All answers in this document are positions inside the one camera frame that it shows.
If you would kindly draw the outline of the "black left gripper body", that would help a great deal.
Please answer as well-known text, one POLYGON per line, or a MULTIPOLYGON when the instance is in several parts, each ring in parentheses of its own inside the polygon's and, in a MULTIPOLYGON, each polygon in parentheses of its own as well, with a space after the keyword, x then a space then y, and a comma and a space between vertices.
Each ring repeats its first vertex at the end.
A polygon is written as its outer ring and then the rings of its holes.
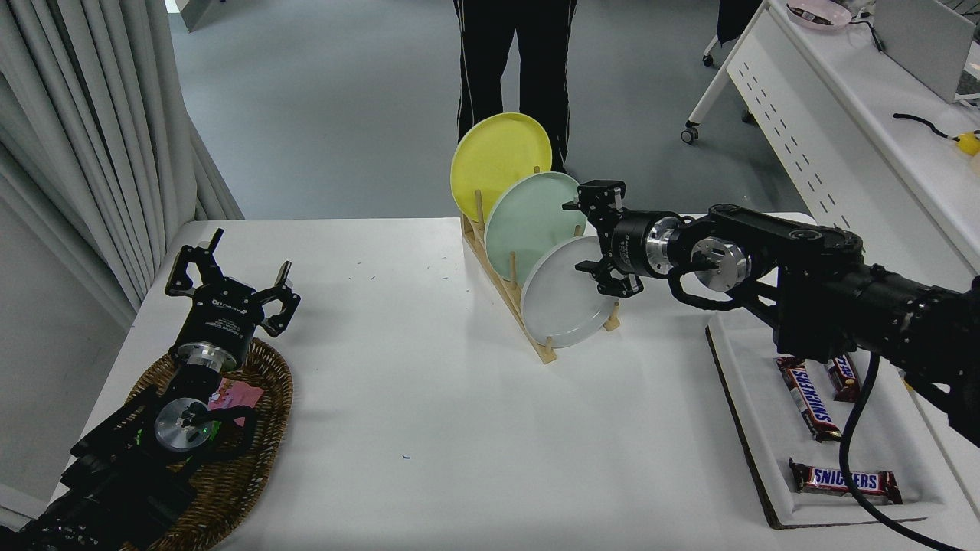
POLYGON ((192 306, 176 336, 175 349, 207 344, 230 355, 246 355, 256 326, 265 317, 256 290, 234 279, 194 289, 192 306))

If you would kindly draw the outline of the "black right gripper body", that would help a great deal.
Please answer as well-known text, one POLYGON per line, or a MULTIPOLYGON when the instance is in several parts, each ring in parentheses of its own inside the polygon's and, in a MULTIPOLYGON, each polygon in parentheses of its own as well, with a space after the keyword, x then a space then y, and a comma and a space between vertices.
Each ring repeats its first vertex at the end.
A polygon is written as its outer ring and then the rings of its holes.
POLYGON ((612 264, 622 273, 651 278, 647 238, 657 217, 650 210, 609 210, 599 217, 599 237, 612 264))

